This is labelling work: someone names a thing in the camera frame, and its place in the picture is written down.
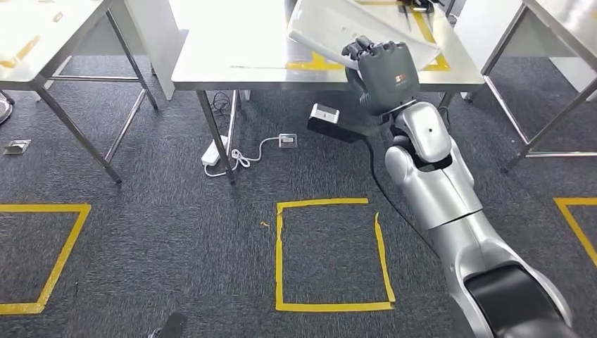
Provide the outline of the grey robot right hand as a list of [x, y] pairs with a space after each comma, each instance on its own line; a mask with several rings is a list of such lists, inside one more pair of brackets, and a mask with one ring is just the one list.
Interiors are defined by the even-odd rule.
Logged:
[[388, 113], [419, 92], [417, 68], [405, 42], [375, 43], [360, 36], [341, 54], [358, 64], [357, 70], [345, 68], [346, 79], [370, 115]]

